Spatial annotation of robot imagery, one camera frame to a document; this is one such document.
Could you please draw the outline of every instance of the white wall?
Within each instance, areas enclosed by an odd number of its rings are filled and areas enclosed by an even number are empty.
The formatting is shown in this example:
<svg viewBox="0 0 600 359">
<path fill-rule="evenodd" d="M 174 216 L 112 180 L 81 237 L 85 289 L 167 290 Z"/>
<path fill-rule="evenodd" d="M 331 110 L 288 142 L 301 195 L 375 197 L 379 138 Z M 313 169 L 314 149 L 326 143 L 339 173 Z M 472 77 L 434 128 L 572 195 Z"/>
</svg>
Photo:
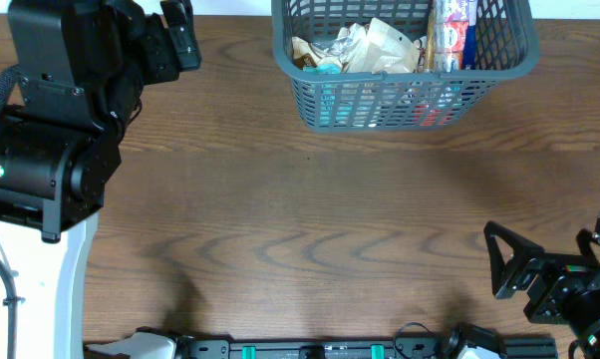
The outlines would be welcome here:
<svg viewBox="0 0 600 359">
<path fill-rule="evenodd" d="M 147 13 L 160 13 L 159 0 L 136 0 Z M 192 0 L 196 15 L 271 15 L 271 0 Z M 9 0 L 0 0 L 0 13 Z M 600 0 L 530 0 L 536 19 L 600 19 Z"/>
</svg>

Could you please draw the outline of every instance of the wood grain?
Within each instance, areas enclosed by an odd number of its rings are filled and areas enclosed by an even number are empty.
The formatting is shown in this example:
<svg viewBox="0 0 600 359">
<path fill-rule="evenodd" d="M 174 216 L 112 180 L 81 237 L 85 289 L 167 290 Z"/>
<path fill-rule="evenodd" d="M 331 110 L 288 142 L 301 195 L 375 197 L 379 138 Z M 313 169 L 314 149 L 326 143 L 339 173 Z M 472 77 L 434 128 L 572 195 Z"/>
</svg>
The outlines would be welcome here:
<svg viewBox="0 0 600 359">
<path fill-rule="evenodd" d="M 84 337 L 148 325 L 236 339 L 390 336 L 468 320 L 507 334 L 490 219 L 552 251 L 600 210 L 600 21 L 537 21 L 543 56 L 455 126 L 310 133 L 269 18 L 198 17 L 202 69 L 149 87 L 89 259 Z M 15 54 L 0 16 L 0 70 Z"/>
</svg>

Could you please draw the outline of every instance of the gray plastic basket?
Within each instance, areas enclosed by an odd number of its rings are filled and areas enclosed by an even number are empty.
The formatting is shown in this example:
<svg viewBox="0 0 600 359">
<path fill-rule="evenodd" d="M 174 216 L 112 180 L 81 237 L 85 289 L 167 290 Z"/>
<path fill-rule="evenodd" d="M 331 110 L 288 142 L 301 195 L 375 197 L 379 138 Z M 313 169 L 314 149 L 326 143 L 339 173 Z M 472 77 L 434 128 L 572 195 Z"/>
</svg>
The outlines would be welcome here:
<svg viewBox="0 0 600 359">
<path fill-rule="evenodd" d="M 426 35 L 431 0 L 272 0 L 273 54 L 293 86 L 298 112 L 316 132 L 430 130 L 457 121 L 498 82 L 523 76 L 539 59 L 528 0 L 477 0 L 478 70 L 431 74 L 303 72 L 292 36 L 335 39 L 343 26 L 374 17 L 412 41 Z"/>
</svg>

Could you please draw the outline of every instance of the green clip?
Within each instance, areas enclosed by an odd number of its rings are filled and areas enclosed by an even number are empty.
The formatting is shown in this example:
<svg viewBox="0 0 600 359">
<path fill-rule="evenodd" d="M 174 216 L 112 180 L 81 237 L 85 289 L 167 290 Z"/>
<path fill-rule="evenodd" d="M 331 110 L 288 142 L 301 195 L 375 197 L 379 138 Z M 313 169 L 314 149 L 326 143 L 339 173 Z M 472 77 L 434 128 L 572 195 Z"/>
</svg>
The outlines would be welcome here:
<svg viewBox="0 0 600 359">
<path fill-rule="evenodd" d="M 384 345 L 373 344 L 371 346 L 371 359 L 384 359 Z"/>
<path fill-rule="evenodd" d="M 256 347 L 242 347 L 242 359 L 256 359 Z"/>
</svg>

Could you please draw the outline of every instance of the white panel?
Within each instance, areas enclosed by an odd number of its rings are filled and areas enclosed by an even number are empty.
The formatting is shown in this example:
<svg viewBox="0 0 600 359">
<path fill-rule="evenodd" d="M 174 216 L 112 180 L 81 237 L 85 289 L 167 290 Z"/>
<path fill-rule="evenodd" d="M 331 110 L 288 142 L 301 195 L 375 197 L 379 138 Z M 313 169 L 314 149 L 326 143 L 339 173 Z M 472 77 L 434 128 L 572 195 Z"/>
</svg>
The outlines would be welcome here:
<svg viewBox="0 0 600 359">
<path fill-rule="evenodd" d="M 159 0 L 138 0 L 147 13 L 160 12 Z M 192 0 L 196 15 L 271 15 L 271 0 Z M 9 0 L 0 0 L 0 13 Z M 600 0 L 530 0 L 536 19 L 600 19 Z"/>
</svg>

